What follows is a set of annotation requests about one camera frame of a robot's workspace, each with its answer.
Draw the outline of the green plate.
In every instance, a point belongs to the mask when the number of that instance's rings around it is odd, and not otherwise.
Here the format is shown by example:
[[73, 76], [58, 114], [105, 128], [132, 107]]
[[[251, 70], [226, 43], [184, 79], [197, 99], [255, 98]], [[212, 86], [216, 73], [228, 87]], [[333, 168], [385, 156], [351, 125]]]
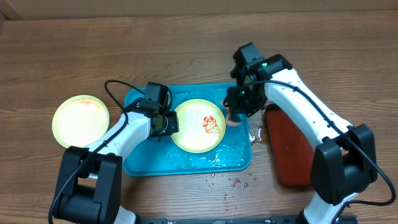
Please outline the green plate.
[[65, 148], [85, 147], [101, 138], [109, 124], [109, 111], [101, 100], [90, 95], [78, 95], [58, 107], [52, 120], [52, 132]]
[[203, 99], [187, 100], [175, 108], [178, 132], [173, 142], [191, 153], [204, 153], [214, 149], [223, 139], [226, 123], [222, 111]]

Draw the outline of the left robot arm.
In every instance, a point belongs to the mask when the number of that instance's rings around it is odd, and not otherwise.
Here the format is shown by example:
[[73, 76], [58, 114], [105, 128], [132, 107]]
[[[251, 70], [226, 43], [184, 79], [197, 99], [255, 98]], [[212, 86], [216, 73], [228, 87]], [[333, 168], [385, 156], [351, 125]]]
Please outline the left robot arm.
[[121, 206], [122, 164], [134, 148], [150, 137], [178, 132], [174, 111], [123, 113], [100, 139], [86, 147], [70, 146], [63, 154], [48, 221], [130, 223], [137, 215]]

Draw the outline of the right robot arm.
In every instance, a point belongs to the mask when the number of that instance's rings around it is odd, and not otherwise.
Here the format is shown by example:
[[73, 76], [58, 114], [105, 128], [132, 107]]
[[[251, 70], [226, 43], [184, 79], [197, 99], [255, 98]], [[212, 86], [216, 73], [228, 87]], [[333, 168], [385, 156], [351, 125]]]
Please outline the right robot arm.
[[264, 58], [259, 52], [238, 50], [230, 75], [236, 87], [227, 90], [227, 121], [238, 125], [240, 114], [252, 116], [270, 100], [298, 126], [315, 156], [310, 178], [315, 195], [297, 223], [334, 223], [369, 184], [377, 180], [373, 132], [354, 127], [330, 110], [282, 55]]

